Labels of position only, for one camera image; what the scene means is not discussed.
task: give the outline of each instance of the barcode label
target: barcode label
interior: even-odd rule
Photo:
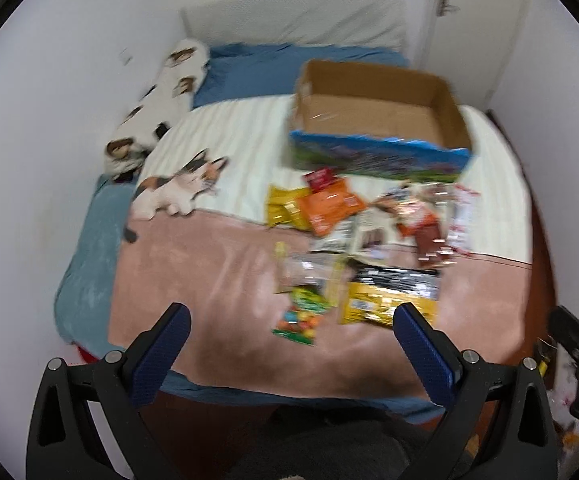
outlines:
[[[374,304],[371,301],[351,300],[351,307],[359,310],[373,310]]]

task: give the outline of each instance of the pink blanket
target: pink blanket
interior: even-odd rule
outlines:
[[[191,310],[192,330],[173,369],[193,383],[291,397],[425,396],[389,329],[341,325],[333,309],[315,346],[271,333],[289,307],[287,294],[274,293],[274,245],[306,251],[306,235],[201,210],[159,212],[129,227],[138,240],[120,250],[112,344],[127,347],[178,301]],[[394,263],[414,266],[412,250],[394,250]],[[524,338],[530,274],[530,265],[503,258],[458,257],[443,273],[435,327],[459,349],[504,361]]]

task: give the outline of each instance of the blue bed sheet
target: blue bed sheet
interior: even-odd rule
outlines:
[[[300,68],[309,59],[408,65],[401,54],[386,48],[289,43],[216,46],[210,50],[207,77],[194,97],[194,107],[227,99],[292,94]]]
[[[377,48],[226,45],[212,49],[210,70],[194,104],[200,106],[224,99],[292,93],[300,66],[314,57],[407,64],[399,54]],[[56,325],[63,339],[78,344],[99,358],[117,348],[107,341],[107,332],[118,249],[133,192],[133,184],[111,184],[105,176],[98,180],[76,253],[54,303]],[[162,390],[186,399],[228,406],[373,406],[400,413],[413,423],[425,422],[443,411],[431,402],[415,397],[295,399],[233,388],[198,386],[173,371],[167,375]]]

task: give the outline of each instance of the wooden floor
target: wooden floor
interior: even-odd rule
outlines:
[[[549,251],[533,200],[532,228],[533,267],[525,313],[525,340],[506,363],[510,365],[516,365],[525,356],[533,354],[534,343],[546,334],[547,316],[556,304]],[[252,447],[258,430],[274,409],[275,406],[234,408],[202,404],[161,393],[153,405],[141,410],[141,415],[166,455],[184,472],[185,478],[213,480],[223,478],[239,457]],[[485,435],[492,411],[493,406],[488,405],[481,414],[476,428],[481,438]],[[437,422],[432,421],[425,427],[432,430]]]

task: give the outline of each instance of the door handle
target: door handle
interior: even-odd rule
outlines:
[[[448,14],[454,14],[460,10],[460,7],[451,5],[449,0],[439,0],[436,6],[437,16],[447,16]]]

